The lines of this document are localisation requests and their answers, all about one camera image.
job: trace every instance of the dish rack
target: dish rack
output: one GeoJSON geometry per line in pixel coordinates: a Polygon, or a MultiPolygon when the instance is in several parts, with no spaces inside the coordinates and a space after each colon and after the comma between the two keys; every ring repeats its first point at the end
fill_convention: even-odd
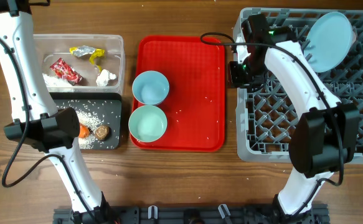
{"type": "MultiPolygon", "coordinates": [[[[245,8],[233,28],[233,38],[242,36],[241,23],[248,16],[260,13],[266,16],[270,26],[290,26],[298,37],[304,38],[321,16],[334,11],[343,13],[350,20],[357,41],[340,65],[318,76],[342,103],[353,102],[360,110],[356,153],[351,163],[363,164],[363,11],[245,8]]],[[[248,162],[290,162],[288,143],[298,117],[276,77],[267,76],[266,87],[261,92],[237,90],[238,156],[248,162]]]]}

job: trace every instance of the red snack wrapper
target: red snack wrapper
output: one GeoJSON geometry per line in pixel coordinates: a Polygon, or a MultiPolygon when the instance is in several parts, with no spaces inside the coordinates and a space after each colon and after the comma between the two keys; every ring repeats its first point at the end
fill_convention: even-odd
{"type": "Polygon", "coordinates": [[[57,74],[59,78],[64,80],[78,83],[82,80],[82,76],[75,72],[62,58],[59,58],[54,64],[50,66],[51,70],[57,74]]]}

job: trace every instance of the wooden tabletop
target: wooden tabletop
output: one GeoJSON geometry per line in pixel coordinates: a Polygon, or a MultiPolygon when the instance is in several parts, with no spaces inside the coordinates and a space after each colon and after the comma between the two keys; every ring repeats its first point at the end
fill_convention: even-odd
{"type": "MultiPolygon", "coordinates": [[[[232,27],[244,7],[363,9],[363,0],[53,0],[50,7],[33,7],[32,11],[36,34],[121,35],[126,52],[123,101],[130,107],[131,80],[142,38],[150,34],[204,32],[232,35],[232,27]]],[[[117,150],[83,151],[91,175],[109,203],[140,206],[270,203],[285,185],[292,166],[239,159],[236,97],[236,90],[227,90],[226,140],[215,153],[142,151],[128,139],[117,150]]],[[[53,209],[69,208],[70,199],[50,162],[43,162],[11,189],[1,186],[2,172],[16,145],[5,138],[2,130],[10,122],[11,105],[0,66],[0,223],[51,223],[53,209]]],[[[41,153],[24,146],[12,166],[9,181],[18,178],[41,157],[41,153]]],[[[329,205],[332,223],[363,223],[363,165],[348,164],[345,173],[341,187],[325,184],[315,201],[329,205]]]]}

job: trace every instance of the green bowl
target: green bowl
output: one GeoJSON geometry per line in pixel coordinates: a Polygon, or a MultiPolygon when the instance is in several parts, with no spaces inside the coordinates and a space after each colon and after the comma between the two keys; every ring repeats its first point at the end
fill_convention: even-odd
{"type": "Polygon", "coordinates": [[[166,115],[157,106],[141,106],[134,110],[129,119],[130,134],[141,142],[158,140],[166,128],[166,115]]]}

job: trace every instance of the red tray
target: red tray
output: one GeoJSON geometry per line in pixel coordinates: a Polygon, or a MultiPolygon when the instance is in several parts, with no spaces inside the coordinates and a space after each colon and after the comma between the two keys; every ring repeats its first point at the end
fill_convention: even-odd
{"type": "MultiPolygon", "coordinates": [[[[167,130],[155,142],[132,142],[143,149],[213,152],[224,143],[225,52],[198,37],[153,35],[139,44],[136,75],[148,70],[169,80],[167,98],[158,105],[167,130]]],[[[143,104],[133,101],[133,111],[143,104]]]]}

